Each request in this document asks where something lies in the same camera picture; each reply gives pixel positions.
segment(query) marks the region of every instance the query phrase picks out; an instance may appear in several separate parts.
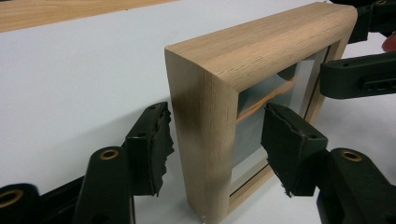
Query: wooden frame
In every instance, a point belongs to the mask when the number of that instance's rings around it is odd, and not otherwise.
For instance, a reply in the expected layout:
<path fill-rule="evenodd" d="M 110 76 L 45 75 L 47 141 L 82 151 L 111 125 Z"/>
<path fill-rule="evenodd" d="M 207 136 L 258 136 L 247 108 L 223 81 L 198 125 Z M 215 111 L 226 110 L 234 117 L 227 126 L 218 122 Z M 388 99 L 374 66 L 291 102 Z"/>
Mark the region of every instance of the wooden frame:
<path fill-rule="evenodd" d="M 219 223 L 272 175 L 266 167 L 230 197 L 238 94 L 329 47 L 339 59 L 354 7 L 315 3 L 165 48 L 187 197 L 205 223 Z M 323 102 L 313 91 L 305 119 Z"/>

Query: glass pane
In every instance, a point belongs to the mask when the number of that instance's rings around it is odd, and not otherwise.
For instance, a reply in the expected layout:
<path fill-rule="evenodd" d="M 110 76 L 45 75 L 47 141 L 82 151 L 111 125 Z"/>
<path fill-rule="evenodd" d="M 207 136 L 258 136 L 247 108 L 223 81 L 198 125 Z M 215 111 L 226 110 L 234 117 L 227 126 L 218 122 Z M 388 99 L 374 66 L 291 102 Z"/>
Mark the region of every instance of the glass pane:
<path fill-rule="evenodd" d="M 261 145 L 265 105 L 285 105 L 304 117 L 317 81 L 319 66 L 326 53 L 327 49 L 321 50 L 239 93 L 232 192 L 268 164 L 267 153 Z"/>

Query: wood grain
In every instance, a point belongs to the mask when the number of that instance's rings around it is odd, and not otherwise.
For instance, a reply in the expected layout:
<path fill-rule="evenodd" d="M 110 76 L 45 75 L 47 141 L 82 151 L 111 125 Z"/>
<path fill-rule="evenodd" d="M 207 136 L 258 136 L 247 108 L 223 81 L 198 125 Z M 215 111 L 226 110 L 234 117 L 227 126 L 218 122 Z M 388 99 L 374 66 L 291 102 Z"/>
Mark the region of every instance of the wood grain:
<path fill-rule="evenodd" d="M 0 2 L 0 33 L 175 0 L 12 0 Z"/>
<path fill-rule="evenodd" d="M 354 7 L 315 3 L 165 48 L 187 197 L 205 223 L 220 223 L 270 175 L 230 198 L 239 92 L 327 47 L 326 60 L 339 58 L 356 18 Z M 318 88 L 310 99 L 314 120 Z"/>

